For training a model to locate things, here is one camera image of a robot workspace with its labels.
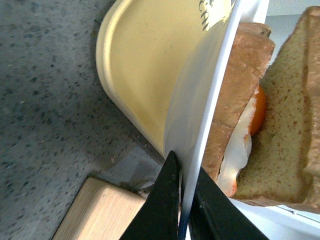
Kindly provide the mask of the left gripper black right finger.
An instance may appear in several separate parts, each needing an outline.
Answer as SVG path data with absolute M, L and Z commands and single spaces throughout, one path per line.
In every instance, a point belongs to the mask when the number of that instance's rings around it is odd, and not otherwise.
M 267 240 L 201 168 L 189 220 L 192 240 Z

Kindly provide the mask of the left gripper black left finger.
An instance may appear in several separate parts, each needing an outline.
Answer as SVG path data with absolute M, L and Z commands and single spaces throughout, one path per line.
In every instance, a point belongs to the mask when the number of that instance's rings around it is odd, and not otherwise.
M 178 238 L 180 165 L 170 151 L 145 203 L 121 240 L 176 240 Z

